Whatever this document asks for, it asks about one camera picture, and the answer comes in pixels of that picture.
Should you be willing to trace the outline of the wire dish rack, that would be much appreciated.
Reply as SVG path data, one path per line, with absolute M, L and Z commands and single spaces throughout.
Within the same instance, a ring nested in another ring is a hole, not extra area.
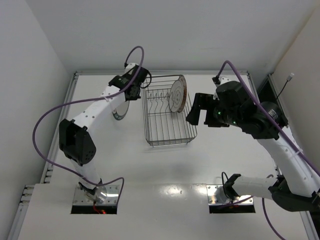
M 156 75 L 142 84 L 144 136 L 151 147 L 187 145 L 198 134 L 186 121 L 192 106 L 188 89 L 183 111 L 171 112 L 169 108 L 170 90 L 180 75 Z

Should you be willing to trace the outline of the orange sunburst plate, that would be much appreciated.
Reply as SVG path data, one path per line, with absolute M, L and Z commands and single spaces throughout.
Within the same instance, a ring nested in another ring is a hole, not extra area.
M 187 81 L 183 75 L 180 75 L 178 80 L 180 81 L 180 83 L 182 85 L 182 99 L 181 99 L 181 103 L 180 103 L 180 106 L 179 106 L 177 112 L 181 113 L 186 105 L 187 93 L 188 93 L 187 89 L 188 88 L 187 88 Z

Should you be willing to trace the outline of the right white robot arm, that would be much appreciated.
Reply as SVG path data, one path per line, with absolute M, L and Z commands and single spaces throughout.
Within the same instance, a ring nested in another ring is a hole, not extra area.
M 283 128 L 288 121 L 272 102 L 254 103 L 240 82 L 220 84 L 214 94 L 196 93 L 186 121 L 198 125 L 200 112 L 211 128 L 235 126 L 251 135 L 269 153 L 281 174 L 274 178 L 246 177 L 234 173 L 215 192 L 219 204 L 251 195 L 273 200 L 289 212 L 319 212 L 320 177 L 304 162 L 293 136 Z

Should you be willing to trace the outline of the green rimmed lettered plate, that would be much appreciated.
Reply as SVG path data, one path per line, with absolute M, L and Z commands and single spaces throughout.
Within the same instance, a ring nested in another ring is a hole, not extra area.
M 125 102 L 121 103 L 119 106 L 117 106 L 112 111 L 112 115 L 113 115 L 114 119 L 117 121 L 121 121 L 122 119 L 124 119 L 128 110 L 129 110 L 129 106 L 130 106 L 129 101 L 125 101 Z

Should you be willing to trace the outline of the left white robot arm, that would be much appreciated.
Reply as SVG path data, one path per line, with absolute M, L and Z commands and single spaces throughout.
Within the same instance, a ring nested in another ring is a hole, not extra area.
M 72 120 L 59 123 L 59 149 L 70 159 L 75 171 L 81 175 L 79 187 L 89 199 L 103 202 L 107 189 L 96 171 L 94 156 L 97 148 L 93 141 L 94 131 L 121 104 L 140 99 L 141 85 L 150 75 L 149 70 L 130 63 L 123 75 L 115 76 L 95 100 Z

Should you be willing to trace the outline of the white plate dark rim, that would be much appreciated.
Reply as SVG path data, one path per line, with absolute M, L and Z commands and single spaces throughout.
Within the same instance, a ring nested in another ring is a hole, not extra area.
M 169 93 L 169 109 L 172 113 L 180 112 L 184 101 L 184 85 L 181 79 L 177 79 L 171 86 Z

